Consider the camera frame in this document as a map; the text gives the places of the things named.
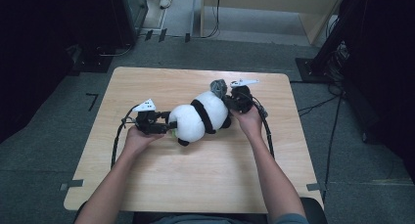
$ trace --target black controller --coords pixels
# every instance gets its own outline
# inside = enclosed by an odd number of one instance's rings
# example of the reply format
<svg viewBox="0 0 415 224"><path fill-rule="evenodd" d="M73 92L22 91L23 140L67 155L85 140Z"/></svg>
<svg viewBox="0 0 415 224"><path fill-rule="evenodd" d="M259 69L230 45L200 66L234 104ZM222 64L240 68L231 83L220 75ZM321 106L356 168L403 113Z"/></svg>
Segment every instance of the black controller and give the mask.
<svg viewBox="0 0 415 224"><path fill-rule="evenodd" d="M224 96L226 108L241 113L248 112L253 107L253 95L248 86L239 86L231 90L231 95Z"/></svg>
<svg viewBox="0 0 415 224"><path fill-rule="evenodd" d="M135 126L145 134L165 134L168 130L177 128L177 122L167 123L170 112L138 112ZM166 123L157 123L158 118L165 119Z"/></svg>

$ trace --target gray carpet floor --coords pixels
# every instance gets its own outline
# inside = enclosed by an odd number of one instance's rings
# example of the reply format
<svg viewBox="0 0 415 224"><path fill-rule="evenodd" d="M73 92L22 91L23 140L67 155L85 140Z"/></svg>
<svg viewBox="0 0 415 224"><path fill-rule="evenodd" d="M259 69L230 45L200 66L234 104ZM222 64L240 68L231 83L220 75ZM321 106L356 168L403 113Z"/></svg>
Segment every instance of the gray carpet floor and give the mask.
<svg viewBox="0 0 415 224"><path fill-rule="evenodd" d="M165 67L285 73L300 80L295 58L313 58L318 48L219 40L140 38L115 57L108 73L67 76L30 124L0 145L0 223L70 223L61 183L71 180L116 67ZM327 84L293 83L298 109L330 99ZM97 103L87 93L99 94ZM402 161L383 145L367 145L343 99L333 141L325 212L329 223L414 223L415 189ZM324 183L338 100L302 116L305 139ZM130 223L122 212L118 223Z"/></svg>

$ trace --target black panda ear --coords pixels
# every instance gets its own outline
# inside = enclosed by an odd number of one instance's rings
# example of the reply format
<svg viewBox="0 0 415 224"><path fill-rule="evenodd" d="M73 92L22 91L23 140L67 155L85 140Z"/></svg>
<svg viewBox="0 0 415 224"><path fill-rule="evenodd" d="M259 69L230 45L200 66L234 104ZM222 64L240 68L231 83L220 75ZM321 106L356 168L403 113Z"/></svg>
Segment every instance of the black panda ear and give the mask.
<svg viewBox="0 0 415 224"><path fill-rule="evenodd" d="M178 142L181 146L183 146L183 147L186 147L186 146L188 146L188 145L189 145L189 142L187 142L187 141L183 141L183 140L181 140L181 139L177 139L177 142Z"/></svg>

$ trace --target metal stand base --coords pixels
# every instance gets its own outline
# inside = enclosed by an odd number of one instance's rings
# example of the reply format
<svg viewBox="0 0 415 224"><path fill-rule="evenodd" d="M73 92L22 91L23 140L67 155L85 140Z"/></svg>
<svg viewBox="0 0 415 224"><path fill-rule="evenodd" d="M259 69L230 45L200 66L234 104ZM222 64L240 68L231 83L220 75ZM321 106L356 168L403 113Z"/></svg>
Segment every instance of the metal stand base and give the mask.
<svg viewBox="0 0 415 224"><path fill-rule="evenodd" d="M312 61L312 59L296 58L297 68L299 69L302 81L310 83L333 82L333 80L327 77L324 73L313 72L310 68Z"/></svg>

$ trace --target black backdrop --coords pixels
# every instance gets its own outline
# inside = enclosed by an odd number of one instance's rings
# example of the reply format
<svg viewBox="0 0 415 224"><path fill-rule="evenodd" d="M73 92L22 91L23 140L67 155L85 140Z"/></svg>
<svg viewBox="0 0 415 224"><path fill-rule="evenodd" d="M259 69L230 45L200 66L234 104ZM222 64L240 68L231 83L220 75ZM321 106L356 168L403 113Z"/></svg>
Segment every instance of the black backdrop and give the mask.
<svg viewBox="0 0 415 224"><path fill-rule="evenodd" d="M364 127L403 158L415 182L415 0L362 0L358 11L343 34L350 56L342 74L377 116Z"/></svg>
<svg viewBox="0 0 415 224"><path fill-rule="evenodd" d="M73 64L71 37L47 1L0 0L0 143L30 122Z"/></svg>

